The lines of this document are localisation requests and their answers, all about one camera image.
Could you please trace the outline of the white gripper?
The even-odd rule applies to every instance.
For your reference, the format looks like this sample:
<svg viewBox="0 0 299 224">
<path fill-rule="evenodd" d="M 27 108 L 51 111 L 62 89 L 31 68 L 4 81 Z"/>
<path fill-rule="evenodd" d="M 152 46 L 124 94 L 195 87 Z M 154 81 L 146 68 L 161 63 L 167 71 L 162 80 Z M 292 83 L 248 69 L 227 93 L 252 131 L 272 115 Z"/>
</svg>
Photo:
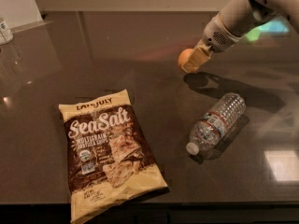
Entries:
<svg viewBox="0 0 299 224">
<path fill-rule="evenodd" d="M 221 14 L 218 13 L 206 25 L 201 40 L 193 49 L 181 52 L 181 70 L 195 73 L 201 65 L 211 58 L 211 52 L 225 52 L 241 39 L 232 34 L 225 26 Z"/>
</svg>

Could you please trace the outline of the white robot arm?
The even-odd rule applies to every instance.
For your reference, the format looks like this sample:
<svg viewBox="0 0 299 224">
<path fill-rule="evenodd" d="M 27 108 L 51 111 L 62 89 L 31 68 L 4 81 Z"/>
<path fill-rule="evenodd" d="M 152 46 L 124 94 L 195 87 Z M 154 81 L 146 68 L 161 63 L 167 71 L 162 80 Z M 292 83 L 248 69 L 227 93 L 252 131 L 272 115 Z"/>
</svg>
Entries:
<svg viewBox="0 0 299 224">
<path fill-rule="evenodd" d="M 195 73 L 213 53 L 225 52 L 254 28 L 282 16 L 299 32 L 299 0 L 231 0 L 206 25 L 193 49 L 183 50 L 178 67 Z"/>
</svg>

